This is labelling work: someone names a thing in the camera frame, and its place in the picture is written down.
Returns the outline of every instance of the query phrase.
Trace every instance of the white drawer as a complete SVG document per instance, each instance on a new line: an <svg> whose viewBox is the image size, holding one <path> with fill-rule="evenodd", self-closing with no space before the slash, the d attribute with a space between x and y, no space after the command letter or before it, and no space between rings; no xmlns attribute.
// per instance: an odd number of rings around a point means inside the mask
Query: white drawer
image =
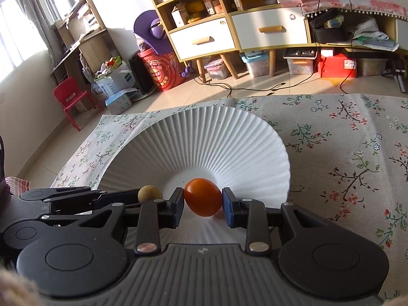
<svg viewBox="0 0 408 306"><path fill-rule="evenodd" d="M170 38L181 60L235 48L225 18L214 19L171 33Z"/></svg>
<svg viewBox="0 0 408 306"><path fill-rule="evenodd" d="M408 22L397 20L397 41L399 47L408 50Z"/></svg>
<svg viewBox="0 0 408 306"><path fill-rule="evenodd" d="M307 44L301 8L280 8L232 16L242 49ZM267 27L282 26L279 32Z"/></svg>

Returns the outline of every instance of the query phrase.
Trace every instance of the fluted plate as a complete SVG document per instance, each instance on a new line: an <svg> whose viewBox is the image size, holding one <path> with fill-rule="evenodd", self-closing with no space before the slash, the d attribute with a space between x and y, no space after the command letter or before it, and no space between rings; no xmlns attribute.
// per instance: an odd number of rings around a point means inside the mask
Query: fluted plate
<svg viewBox="0 0 408 306"><path fill-rule="evenodd" d="M220 190L231 188L239 199L280 208L290 186L288 154L276 131L258 116L232 107L200 107L168 116L138 134L113 159L98 189L155 185L169 199L176 187L198 177ZM185 204L180 226L162 229L160 236L163 245L243 244L245 230L228 228L222 209L202 218Z"/></svg>

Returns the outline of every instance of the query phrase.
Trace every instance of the wooden drawer handle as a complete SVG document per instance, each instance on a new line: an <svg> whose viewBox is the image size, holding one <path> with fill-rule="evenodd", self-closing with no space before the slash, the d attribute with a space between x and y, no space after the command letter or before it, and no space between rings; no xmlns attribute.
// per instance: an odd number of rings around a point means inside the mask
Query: wooden drawer handle
<svg viewBox="0 0 408 306"><path fill-rule="evenodd" d="M283 26L282 25L267 26L265 28L258 28L258 30L261 33L276 33L276 32L282 32L283 31Z"/></svg>
<svg viewBox="0 0 408 306"><path fill-rule="evenodd" d="M196 39L191 42L192 45L201 45L206 44L207 42L214 41L214 39L210 36L205 36L204 38Z"/></svg>

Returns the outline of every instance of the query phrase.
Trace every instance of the child chair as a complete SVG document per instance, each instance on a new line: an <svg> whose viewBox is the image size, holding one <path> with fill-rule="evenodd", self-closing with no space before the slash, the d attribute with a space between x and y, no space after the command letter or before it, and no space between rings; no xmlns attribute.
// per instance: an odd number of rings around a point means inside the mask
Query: child chair
<svg viewBox="0 0 408 306"><path fill-rule="evenodd" d="M79 129L77 123L75 123L74 119L69 115L69 110L72 109L79 101L81 101L84 97L88 97L94 108L99 108L100 111L103 110L102 106L89 91L83 91L79 88L74 77L68 77L65 79L55 88L53 92L57 100L64 106L64 113L78 131L81 131L81 129Z"/></svg>

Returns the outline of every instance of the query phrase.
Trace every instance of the orange cherry tomato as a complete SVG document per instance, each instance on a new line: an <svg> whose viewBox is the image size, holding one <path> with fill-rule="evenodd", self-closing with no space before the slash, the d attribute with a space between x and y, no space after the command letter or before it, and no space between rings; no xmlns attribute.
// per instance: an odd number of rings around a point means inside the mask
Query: orange cherry tomato
<svg viewBox="0 0 408 306"><path fill-rule="evenodd" d="M184 199L189 208L199 216L213 216L222 206L219 188L205 178L195 178L184 187Z"/></svg>

